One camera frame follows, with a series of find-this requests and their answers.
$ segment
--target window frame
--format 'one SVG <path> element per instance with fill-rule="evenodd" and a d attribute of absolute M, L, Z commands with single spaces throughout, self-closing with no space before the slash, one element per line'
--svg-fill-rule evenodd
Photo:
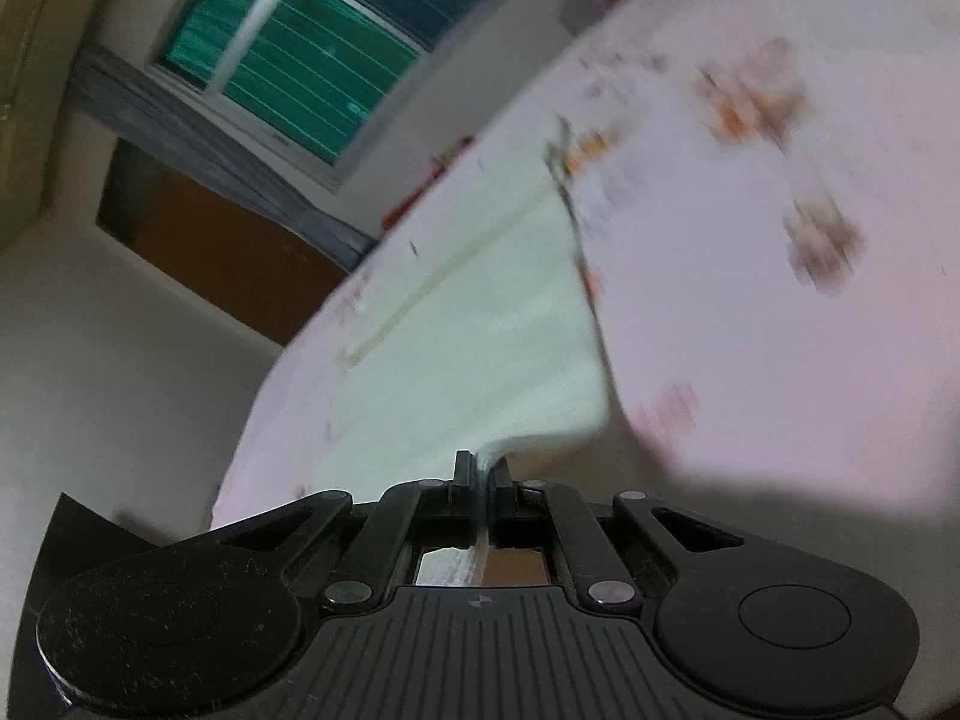
<path fill-rule="evenodd" d="M 211 119 L 219 127 L 227 130 L 236 130 L 242 136 L 250 138 L 261 148 L 267 149 L 273 155 L 294 167 L 306 177 L 320 184 L 334 193 L 347 182 L 357 167 L 371 154 L 381 140 L 382 135 L 395 122 L 397 115 L 406 107 L 407 103 L 424 87 L 429 77 L 441 66 L 445 65 L 450 57 L 477 33 L 477 30 L 486 23 L 488 18 L 507 0 L 480 0 L 467 11 L 462 18 L 440 38 L 433 50 L 426 49 L 415 39 L 391 25 L 380 15 L 373 12 L 366 5 L 357 0 L 342 0 L 350 7 L 356 8 L 368 18 L 374 20 L 381 28 L 387 29 L 392 35 L 415 47 L 418 58 L 395 83 L 390 91 L 381 98 L 376 108 L 371 111 L 368 119 L 354 134 L 347 147 L 341 152 L 333 164 L 326 162 L 322 157 L 315 155 L 310 149 L 301 146 L 287 137 L 272 125 L 268 124 L 243 108 L 239 103 L 224 94 L 230 76 L 243 59 L 246 50 L 270 18 L 280 0 L 255 0 L 243 22 L 234 33 L 224 53 L 221 55 L 217 68 L 211 76 L 208 85 L 198 89 L 180 77 L 174 71 L 165 68 L 161 60 L 166 47 L 184 20 L 194 0 L 181 0 L 181 6 L 171 14 L 167 28 L 163 30 L 162 40 L 158 42 L 154 51 L 154 58 L 147 67 L 148 76 L 152 77 L 161 86 L 175 94 L 178 98 L 195 108 L 200 114 Z M 243 34 L 243 44 L 237 41 L 237 36 Z M 229 53 L 230 63 L 224 64 L 224 57 Z"/>

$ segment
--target white wall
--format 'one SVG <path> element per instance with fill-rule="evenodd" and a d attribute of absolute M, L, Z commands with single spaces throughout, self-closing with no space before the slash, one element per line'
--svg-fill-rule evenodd
<path fill-rule="evenodd" d="M 104 0 L 88 38 L 134 65 L 148 66 L 182 0 Z M 453 37 L 373 146 L 337 191 L 328 191 L 229 125 L 320 209 L 378 235 L 380 219 L 427 175 L 430 158 L 476 134 L 571 41 L 560 25 L 562 0 L 504 0 L 464 40 Z M 68 113 L 61 129 L 52 199 L 77 218 L 93 218 L 113 138 L 88 117 Z"/>
<path fill-rule="evenodd" d="M 203 530 L 277 354 L 125 251 L 48 214 L 0 254 L 0 709 L 59 493 L 167 538 Z"/>

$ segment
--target window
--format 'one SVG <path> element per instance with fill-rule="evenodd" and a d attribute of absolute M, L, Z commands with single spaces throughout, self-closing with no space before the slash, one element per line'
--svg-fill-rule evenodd
<path fill-rule="evenodd" d="M 328 165 L 479 0 L 192 0 L 160 64 Z"/>

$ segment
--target silver screw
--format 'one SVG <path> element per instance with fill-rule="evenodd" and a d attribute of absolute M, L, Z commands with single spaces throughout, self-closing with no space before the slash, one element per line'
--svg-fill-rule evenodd
<path fill-rule="evenodd" d="M 636 594 L 625 581 L 616 580 L 597 581 L 587 592 L 590 598 L 603 605 L 625 604 L 634 600 Z"/>
<path fill-rule="evenodd" d="M 332 604 L 353 605 L 361 604 L 373 595 L 369 584 L 363 581 L 335 581 L 326 589 L 326 600 Z"/>

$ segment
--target black object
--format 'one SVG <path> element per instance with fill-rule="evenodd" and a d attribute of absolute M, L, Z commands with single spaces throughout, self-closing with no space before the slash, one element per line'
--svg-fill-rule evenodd
<path fill-rule="evenodd" d="M 550 586 L 412 586 L 424 551 L 541 549 Z M 478 478 L 318 493 L 162 548 L 69 498 L 11 720 L 896 717 L 916 620 L 858 571 L 643 493 Z"/>

